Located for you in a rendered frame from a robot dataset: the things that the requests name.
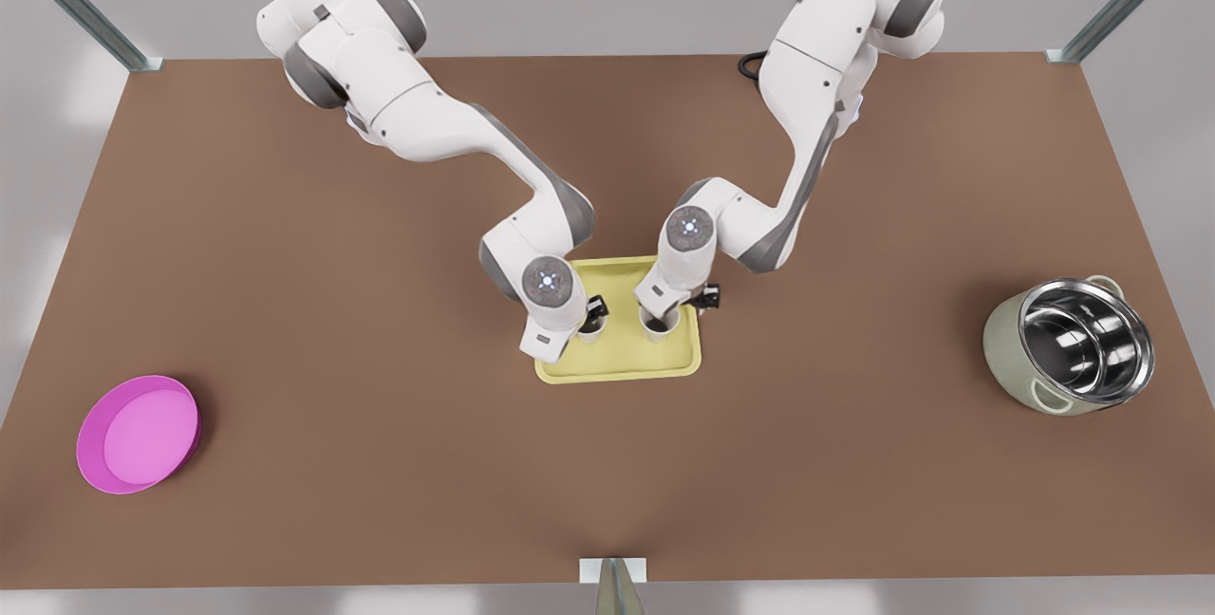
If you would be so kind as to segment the yellow rectangular tray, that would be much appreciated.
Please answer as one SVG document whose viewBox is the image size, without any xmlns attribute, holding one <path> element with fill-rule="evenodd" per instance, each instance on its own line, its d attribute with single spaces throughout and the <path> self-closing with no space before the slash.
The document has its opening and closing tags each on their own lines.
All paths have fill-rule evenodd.
<svg viewBox="0 0 1215 615">
<path fill-rule="evenodd" d="M 655 260 L 654 255 L 572 260 L 587 294 L 603 297 L 610 314 L 594 343 L 571 340 L 558 363 L 535 360 L 535 374 L 547 384 L 578 384 L 696 372 L 701 363 L 697 309 L 678 308 L 680 321 L 657 343 L 650 340 L 651 331 L 639 316 L 633 290 Z"/>
</svg>

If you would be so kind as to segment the grey-green steel pot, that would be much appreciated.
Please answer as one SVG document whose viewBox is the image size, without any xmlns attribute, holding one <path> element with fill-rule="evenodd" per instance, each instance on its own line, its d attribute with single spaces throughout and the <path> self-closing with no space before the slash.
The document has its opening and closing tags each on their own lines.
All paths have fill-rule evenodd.
<svg viewBox="0 0 1215 615">
<path fill-rule="evenodd" d="M 984 325 L 983 356 L 1005 393 L 1056 417 L 1130 401 L 1157 360 L 1149 329 L 1107 276 L 1050 280 L 1002 301 Z"/>
</svg>

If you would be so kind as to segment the pink round bowl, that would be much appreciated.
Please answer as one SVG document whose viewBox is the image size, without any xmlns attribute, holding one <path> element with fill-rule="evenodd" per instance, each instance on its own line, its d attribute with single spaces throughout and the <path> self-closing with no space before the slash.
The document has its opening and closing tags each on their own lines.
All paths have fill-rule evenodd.
<svg viewBox="0 0 1215 615">
<path fill-rule="evenodd" d="M 179 472 L 200 442 L 194 394 L 166 376 L 113 387 L 85 416 L 75 463 L 100 493 L 140 493 Z"/>
</svg>

